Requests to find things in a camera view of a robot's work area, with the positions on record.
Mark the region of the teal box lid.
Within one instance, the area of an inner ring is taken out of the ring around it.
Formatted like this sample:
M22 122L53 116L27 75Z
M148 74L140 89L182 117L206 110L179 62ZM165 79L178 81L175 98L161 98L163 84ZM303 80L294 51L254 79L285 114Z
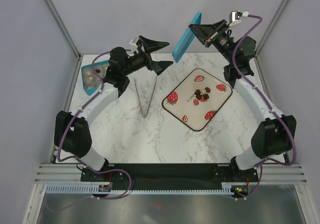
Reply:
M201 23L201 19L202 19L202 13L197 12L194 18L192 19L192 21L190 22L190 24L199 25ZM194 38L195 38L194 33L191 31L189 27L187 27L186 31L184 32L184 34L182 35L182 37L180 38L179 42L177 43L177 45L175 46L172 52L172 57L175 63L178 63L181 60L181 58L186 53L187 49L189 48Z

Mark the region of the metal tweezers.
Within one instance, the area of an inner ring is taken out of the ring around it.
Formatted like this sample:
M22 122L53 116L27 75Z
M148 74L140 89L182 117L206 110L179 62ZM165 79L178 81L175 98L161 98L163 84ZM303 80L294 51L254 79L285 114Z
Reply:
M147 80L146 83L139 85L138 79L136 77L134 78L134 87L139 103L139 109L144 119L146 119L149 114L157 86L157 80L158 77L154 75L150 80Z

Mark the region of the teal chocolate box tray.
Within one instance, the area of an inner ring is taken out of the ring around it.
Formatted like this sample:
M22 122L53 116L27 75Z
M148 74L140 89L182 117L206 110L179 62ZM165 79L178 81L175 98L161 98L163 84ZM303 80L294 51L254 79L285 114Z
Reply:
M94 70L100 70L100 73L96 73L103 79L106 75L107 69L109 67L109 61L100 61L95 63ZM91 75L86 75L86 72L92 72ZM101 85L101 80L93 72L92 64L85 65L81 68L82 77L82 87L88 96L91 96Z

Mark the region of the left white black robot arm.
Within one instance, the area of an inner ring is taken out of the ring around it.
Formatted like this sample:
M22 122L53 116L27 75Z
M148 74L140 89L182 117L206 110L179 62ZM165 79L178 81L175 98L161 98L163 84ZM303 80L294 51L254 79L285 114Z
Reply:
M156 41L138 36L131 45L136 49L132 55L123 47L115 47L108 52L108 67L104 76L98 75L100 88L76 111L60 111L56 115L54 129L54 145L58 151L71 154L92 170L92 176L98 181L105 181L110 174L108 160L93 147L90 125L100 113L112 102L116 101L130 84L129 75L147 68L156 75L162 74L172 61L155 61L151 54L167 46L167 41Z

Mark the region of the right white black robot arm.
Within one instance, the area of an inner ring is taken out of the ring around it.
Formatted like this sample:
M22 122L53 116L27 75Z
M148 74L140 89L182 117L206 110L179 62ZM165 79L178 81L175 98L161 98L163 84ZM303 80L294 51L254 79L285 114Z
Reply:
M294 140L297 121L293 115L285 115L256 85L250 60L255 56L256 41L245 34L238 41L231 37L226 20L214 24L190 24L189 29L201 44L214 46L229 62L223 75L229 85L242 97L257 121L250 147L233 157L228 175L233 181L241 181L247 170L257 168L265 161L277 162L274 156L292 151L291 166L297 159Z

